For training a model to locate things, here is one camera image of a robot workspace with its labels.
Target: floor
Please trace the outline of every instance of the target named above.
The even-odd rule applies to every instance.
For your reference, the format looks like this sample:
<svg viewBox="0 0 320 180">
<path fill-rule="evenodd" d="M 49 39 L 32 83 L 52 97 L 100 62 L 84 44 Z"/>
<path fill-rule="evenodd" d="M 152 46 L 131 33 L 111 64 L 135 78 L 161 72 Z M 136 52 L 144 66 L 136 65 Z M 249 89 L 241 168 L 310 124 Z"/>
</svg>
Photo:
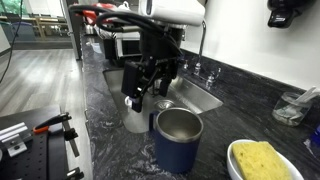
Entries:
<svg viewBox="0 0 320 180">
<path fill-rule="evenodd" d="M 0 75 L 8 54 L 0 58 Z M 75 158 L 67 143 L 69 169 L 80 167 L 85 179 L 92 179 L 90 143 L 84 116 L 82 62 L 72 49 L 15 50 L 10 68 L 0 84 L 0 116 L 60 104 L 72 116 L 70 125 L 79 134 Z"/>
</svg>

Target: wall-mounted dispenser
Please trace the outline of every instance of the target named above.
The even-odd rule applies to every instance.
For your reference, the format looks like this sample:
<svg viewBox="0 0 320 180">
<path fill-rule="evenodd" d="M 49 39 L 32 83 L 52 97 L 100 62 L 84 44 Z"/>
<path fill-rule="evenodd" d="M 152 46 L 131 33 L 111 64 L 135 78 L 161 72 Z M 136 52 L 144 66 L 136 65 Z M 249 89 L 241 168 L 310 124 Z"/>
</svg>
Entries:
<svg viewBox="0 0 320 180">
<path fill-rule="evenodd" d="M 269 27 L 288 28 L 293 19 L 302 14 L 316 0 L 268 0 L 268 8 L 272 11 Z"/>
</svg>

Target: yellow sponge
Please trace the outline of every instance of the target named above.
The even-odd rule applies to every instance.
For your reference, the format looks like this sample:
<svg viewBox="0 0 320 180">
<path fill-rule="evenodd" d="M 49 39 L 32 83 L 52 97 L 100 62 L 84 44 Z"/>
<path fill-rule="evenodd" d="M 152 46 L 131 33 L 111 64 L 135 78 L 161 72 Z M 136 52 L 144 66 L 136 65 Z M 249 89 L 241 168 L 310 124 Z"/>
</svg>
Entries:
<svg viewBox="0 0 320 180">
<path fill-rule="evenodd" d="M 288 167 L 268 142 L 232 145 L 232 152 L 245 180 L 290 180 Z"/>
</svg>

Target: wall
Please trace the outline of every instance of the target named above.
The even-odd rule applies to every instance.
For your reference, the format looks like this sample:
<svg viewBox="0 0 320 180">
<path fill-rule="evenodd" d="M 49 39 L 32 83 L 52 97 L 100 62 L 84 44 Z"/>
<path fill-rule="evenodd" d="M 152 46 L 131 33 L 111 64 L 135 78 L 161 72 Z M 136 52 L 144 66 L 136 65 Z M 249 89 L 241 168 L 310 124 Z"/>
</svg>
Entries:
<svg viewBox="0 0 320 180">
<path fill-rule="evenodd" d="M 60 0 L 26 0 L 25 6 L 29 13 L 63 16 Z"/>
<path fill-rule="evenodd" d="M 4 50 L 7 50 L 10 48 L 10 44 L 7 40 L 6 35 L 3 32 L 2 27 L 0 26 L 0 53 L 3 52 Z"/>
<path fill-rule="evenodd" d="M 204 56 L 303 89 L 320 86 L 320 2 L 289 29 L 267 26 L 267 0 L 210 0 Z M 182 48 L 198 53 L 202 27 L 190 27 Z"/>
</svg>

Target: window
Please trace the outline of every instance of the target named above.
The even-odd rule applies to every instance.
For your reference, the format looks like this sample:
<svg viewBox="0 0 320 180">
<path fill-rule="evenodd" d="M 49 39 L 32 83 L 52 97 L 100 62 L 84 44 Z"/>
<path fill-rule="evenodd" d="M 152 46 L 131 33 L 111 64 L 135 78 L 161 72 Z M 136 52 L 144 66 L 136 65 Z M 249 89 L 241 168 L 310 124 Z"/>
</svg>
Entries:
<svg viewBox="0 0 320 180">
<path fill-rule="evenodd" d="M 20 14 L 20 0 L 0 0 L 0 6 L 0 12 Z M 22 14 L 28 14 L 26 7 L 23 4 Z"/>
</svg>

